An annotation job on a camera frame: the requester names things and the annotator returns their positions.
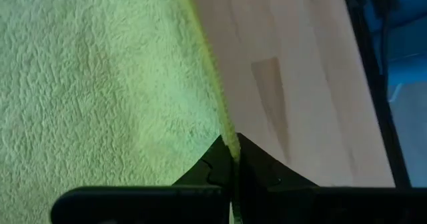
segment wooden floor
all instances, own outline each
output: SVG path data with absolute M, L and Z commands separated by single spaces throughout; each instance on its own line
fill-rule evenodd
M 323 186 L 394 186 L 344 0 L 195 0 L 236 129 Z

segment black device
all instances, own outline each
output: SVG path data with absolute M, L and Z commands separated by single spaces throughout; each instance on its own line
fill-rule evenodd
M 427 189 L 318 187 L 242 134 L 239 206 L 244 223 L 425 223 Z M 62 195 L 52 224 L 228 223 L 232 157 L 218 137 L 169 187 L 82 187 Z

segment wood grain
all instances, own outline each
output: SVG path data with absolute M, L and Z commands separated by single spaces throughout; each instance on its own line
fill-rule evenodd
M 319 185 L 394 186 L 344 0 L 195 0 L 236 130 Z

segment green towel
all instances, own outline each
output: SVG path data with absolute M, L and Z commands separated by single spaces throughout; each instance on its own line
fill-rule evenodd
M 0 0 L 0 223 L 48 223 L 82 185 L 169 185 L 204 154 L 221 107 L 181 1 Z

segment fabric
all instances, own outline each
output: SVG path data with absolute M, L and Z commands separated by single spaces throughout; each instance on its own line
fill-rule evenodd
M 0 0 L 0 223 L 82 185 L 168 185 L 218 136 L 179 0 Z

